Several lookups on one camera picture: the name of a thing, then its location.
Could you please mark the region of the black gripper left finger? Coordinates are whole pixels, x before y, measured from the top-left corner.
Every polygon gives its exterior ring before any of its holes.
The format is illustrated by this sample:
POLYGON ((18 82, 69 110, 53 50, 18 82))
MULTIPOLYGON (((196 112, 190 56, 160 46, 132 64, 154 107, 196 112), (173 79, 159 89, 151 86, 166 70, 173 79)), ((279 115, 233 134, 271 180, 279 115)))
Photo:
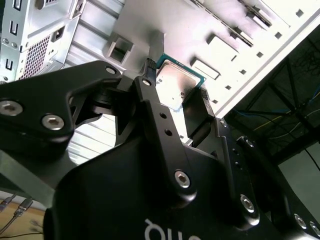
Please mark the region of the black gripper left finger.
POLYGON ((167 185, 178 199, 191 200, 194 192, 175 183, 174 172, 190 167, 171 112, 160 103, 153 62, 147 61, 143 75, 128 79, 125 89, 119 87, 123 80, 116 67, 97 60, 1 85, 0 150, 16 164, 26 162, 20 180, 3 175, 51 208, 57 183, 42 179, 36 167, 47 169, 65 158, 75 129, 108 114, 119 120, 122 142, 143 126, 167 185))

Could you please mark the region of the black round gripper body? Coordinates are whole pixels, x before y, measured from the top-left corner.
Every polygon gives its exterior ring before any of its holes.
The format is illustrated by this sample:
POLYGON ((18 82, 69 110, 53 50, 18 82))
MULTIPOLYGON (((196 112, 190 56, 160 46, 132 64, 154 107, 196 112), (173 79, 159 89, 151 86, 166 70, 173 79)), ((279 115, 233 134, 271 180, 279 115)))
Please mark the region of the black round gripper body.
POLYGON ((308 240, 294 218, 275 226, 266 215, 238 228, 215 157, 185 147, 195 199, 178 207, 165 191, 157 156, 130 142, 71 170, 59 183, 43 221, 46 240, 308 240))

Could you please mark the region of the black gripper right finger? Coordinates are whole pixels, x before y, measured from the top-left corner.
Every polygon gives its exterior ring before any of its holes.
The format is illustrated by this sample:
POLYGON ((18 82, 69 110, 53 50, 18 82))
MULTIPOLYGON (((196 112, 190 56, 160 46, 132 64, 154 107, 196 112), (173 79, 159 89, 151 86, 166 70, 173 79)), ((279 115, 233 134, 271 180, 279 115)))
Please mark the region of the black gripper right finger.
POLYGON ((279 168, 247 137, 233 138, 228 123, 215 116, 206 89, 193 89, 182 107, 191 146, 217 158, 227 203, 241 226, 251 229, 267 217, 282 237, 319 237, 320 224, 279 168))

